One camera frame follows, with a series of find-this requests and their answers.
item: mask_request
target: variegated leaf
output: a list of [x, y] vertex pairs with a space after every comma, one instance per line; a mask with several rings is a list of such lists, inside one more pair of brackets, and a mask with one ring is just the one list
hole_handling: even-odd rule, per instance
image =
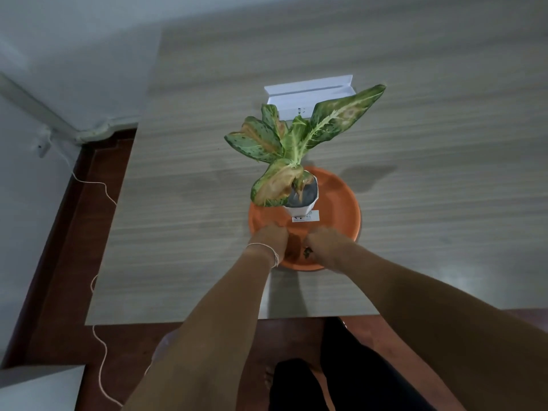
[[293, 189], [295, 189], [295, 193], [297, 193], [297, 196], [299, 197], [299, 201], [303, 201], [303, 190], [306, 185], [311, 184], [314, 181], [314, 176], [311, 172], [307, 172], [306, 170], [303, 171], [303, 174], [293, 181]]
[[303, 157], [301, 154], [303, 141], [309, 131], [309, 122], [300, 115], [297, 115], [293, 119], [293, 123], [291, 124], [289, 131], [282, 140], [284, 158], [288, 158], [297, 163], [301, 162], [301, 158]]
[[350, 128], [385, 89], [385, 85], [377, 85], [353, 96], [317, 103], [310, 118], [311, 130], [304, 144], [304, 153]]
[[276, 105], [267, 105], [264, 103], [263, 106], [261, 106], [261, 112], [263, 114], [263, 122], [276, 133], [280, 140], [283, 140], [285, 134], [287, 134], [288, 128], [285, 121], [279, 120], [278, 108], [276, 108]]
[[291, 185], [303, 173], [303, 167], [288, 159], [269, 165], [251, 188], [251, 200], [258, 206], [282, 206], [287, 203]]
[[255, 117], [247, 117], [242, 129], [225, 135], [225, 140], [234, 150], [260, 162], [272, 163], [283, 155], [278, 136]]

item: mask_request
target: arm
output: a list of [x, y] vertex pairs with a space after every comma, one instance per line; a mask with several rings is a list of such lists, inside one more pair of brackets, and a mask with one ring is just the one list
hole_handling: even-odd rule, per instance
[[548, 409], [548, 334], [334, 229], [317, 229], [306, 245], [360, 287], [467, 410]]
[[[288, 232], [267, 226], [251, 242], [283, 257]], [[273, 252], [247, 247], [202, 298], [165, 355], [155, 362], [129, 397], [127, 411], [234, 410], [243, 366], [257, 326]]]

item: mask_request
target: person's left hand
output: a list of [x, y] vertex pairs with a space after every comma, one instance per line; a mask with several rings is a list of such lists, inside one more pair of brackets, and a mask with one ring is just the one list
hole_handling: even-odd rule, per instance
[[[287, 231], [287, 228], [275, 225], [273, 223], [265, 226], [253, 234], [249, 240], [249, 243], [252, 244], [257, 242], [268, 245], [276, 251], [276, 254], [278, 254], [279, 257], [279, 262], [282, 262], [285, 254], [285, 248], [287, 246], [288, 236], [289, 232]], [[272, 261], [271, 265], [273, 266], [276, 263], [276, 258], [274, 257], [272, 250], [264, 245], [251, 245], [250, 247], [247, 247], [245, 251], [268, 255], [269, 259]]]

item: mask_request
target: black pants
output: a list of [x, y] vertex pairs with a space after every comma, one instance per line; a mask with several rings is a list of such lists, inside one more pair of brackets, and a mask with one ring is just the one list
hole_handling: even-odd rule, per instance
[[[434, 410], [392, 365], [363, 346], [342, 321], [325, 321], [320, 363], [337, 411]], [[306, 362], [278, 363], [269, 411], [328, 411], [322, 389]]]

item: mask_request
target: person's right arm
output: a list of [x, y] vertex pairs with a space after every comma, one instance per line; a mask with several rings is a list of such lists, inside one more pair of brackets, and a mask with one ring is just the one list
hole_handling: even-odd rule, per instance
[[334, 229], [313, 231], [305, 244], [360, 287], [467, 410], [548, 410], [547, 333]]

